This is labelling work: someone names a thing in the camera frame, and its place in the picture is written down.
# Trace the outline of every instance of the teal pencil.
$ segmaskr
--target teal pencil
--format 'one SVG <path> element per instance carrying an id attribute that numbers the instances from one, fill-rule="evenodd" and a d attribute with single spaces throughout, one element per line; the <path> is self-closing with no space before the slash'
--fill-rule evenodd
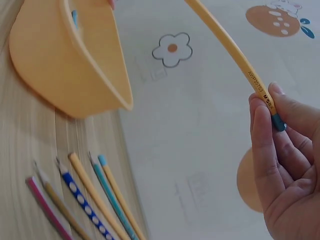
<path id="1" fill-rule="evenodd" d="M 116 215 L 118 216 L 121 224 L 123 225 L 125 231 L 127 232 L 127 234 L 129 235 L 131 240 L 139 240 L 138 237 L 136 236 L 135 231 L 133 230 L 133 228 L 131 227 L 130 223 L 128 222 L 126 216 L 124 215 L 124 212 L 122 211 L 122 209 L 120 208 L 118 201 L 116 200 L 109 184 L 107 183 L 107 180 L 104 178 L 104 174 L 101 171 L 101 168 L 98 164 L 97 161 L 95 161 L 92 156 L 91 153 L 89 152 L 89 158 L 93 167 L 93 170 L 97 176 L 97 178 L 99 179 L 99 182 L 105 192 L 105 195 L 107 196 L 107 198 L 109 199 L 109 202 L 111 203 L 111 206 L 114 210 L 114 212 L 116 213 Z"/>

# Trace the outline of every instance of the flower pattern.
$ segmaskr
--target flower pattern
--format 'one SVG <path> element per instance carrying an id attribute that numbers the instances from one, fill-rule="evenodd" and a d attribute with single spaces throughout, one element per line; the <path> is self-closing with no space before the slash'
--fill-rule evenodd
<path id="1" fill-rule="evenodd" d="M 189 46 L 190 36 L 185 32 L 177 35 L 166 34 L 159 40 L 159 46 L 152 51 L 152 56 L 167 68 L 178 66 L 180 61 L 192 56 L 193 50 Z"/>

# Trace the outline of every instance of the cartoon print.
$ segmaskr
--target cartoon print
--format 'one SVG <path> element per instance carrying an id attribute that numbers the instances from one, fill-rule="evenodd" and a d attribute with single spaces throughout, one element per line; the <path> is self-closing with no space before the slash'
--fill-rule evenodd
<path id="1" fill-rule="evenodd" d="M 165 67 L 174 68 L 180 61 L 192 56 L 193 50 L 189 42 L 190 36 L 185 32 L 177 35 L 166 34 L 160 38 L 159 46 L 152 51 L 152 56 L 157 60 L 162 60 Z"/>
<path id="2" fill-rule="evenodd" d="M 314 33 L 305 25 L 310 21 L 299 20 L 297 13 L 302 6 L 289 3 L 287 0 L 274 1 L 271 4 L 253 6 L 246 11 L 247 21 L 259 31 L 274 37 L 290 37 L 302 30 L 309 38 L 314 39 Z"/>
<path id="3" fill-rule="evenodd" d="M 298 18 L 298 10 L 302 9 L 302 6 L 297 3 L 289 2 L 288 0 L 278 0 L 273 1 L 270 4 L 266 5 L 267 7 L 271 9 L 280 9 L 282 11 L 285 11 L 289 16 L 293 18 Z"/>

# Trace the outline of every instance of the wooden table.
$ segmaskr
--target wooden table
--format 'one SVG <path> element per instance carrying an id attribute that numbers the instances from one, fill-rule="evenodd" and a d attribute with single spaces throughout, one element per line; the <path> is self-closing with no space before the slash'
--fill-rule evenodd
<path id="1" fill-rule="evenodd" d="M 100 195 L 116 216 L 91 167 L 88 150 L 107 156 L 124 198 L 146 234 L 118 113 L 107 112 L 85 120 L 70 119 L 38 97 L 15 72 L 8 36 L 22 3 L 22 0 L 0 0 L 0 239 L 60 239 L 25 184 L 26 177 L 36 175 L 33 160 L 48 174 L 79 221 L 96 239 L 103 239 L 73 199 L 54 162 L 58 156 L 69 168 L 89 203 L 109 226 L 67 159 L 69 152 L 79 155 Z M 64 222 L 74 239 L 80 239 Z"/>

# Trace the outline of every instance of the finger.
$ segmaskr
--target finger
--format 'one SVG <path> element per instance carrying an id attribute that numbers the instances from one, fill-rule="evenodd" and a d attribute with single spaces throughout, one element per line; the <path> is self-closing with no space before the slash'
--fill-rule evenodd
<path id="1" fill-rule="evenodd" d="M 286 96 L 277 83 L 271 83 L 269 92 L 282 120 L 300 134 L 314 140 L 315 132 L 320 131 L 320 110 Z"/>
<path id="2" fill-rule="evenodd" d="M 270 112 L 265 105 L 255 110 L 251 141 L 255 183 L 266 211 L 286 188 L 278 169 Z"/>
<path id="3" fill-rule="evenodd" d="M 285 131 L 291 139 L 293 145 L 306 157 L 311 165 L 314 164 L 315 158 L 313 154 L 312 141 L 289 126 Z"/>
<path id="4" fill-rule="evenodd" d="M 108 0 L 112 10 L 115 10 L 115 0 Z"/>
<path id="5" fill-rule="evenodd" d="M 273 141 L 279 163 L 293 180 L 300 179 L 311 167 L 310 162 L 292 143 L 286 131 L 273 131 Z"/>
<path id="6" fill-rule="evenodd" d="M 261 105 L 261 102 L 259 101 L 258 95 L 256 93 L 251 94 L 249 96 L 250 133 L 252 132 L 252 128 L 254 126 L 255 111 L 259 105 Z"/>
<path id="7" fill-rule="evenodd" d="M 249 106 L 250 106 L 250 118 L 251 118 L 250 132 L 252 132 L 256 109 L 259 106 L 265 106 L 265 103 L 259 98 L 259 96 L 256 93 L 253 93 L 249 97 Z M 281 164 L 279 164 L 278 159 L 276 160 L 276 164 L 278 166 L 283 184 L 285 188 L 287 188 L 290 184 L 294 182 L 294 180 L 291 177 L 291 175 L 287 172 L 287 170 Z"/>

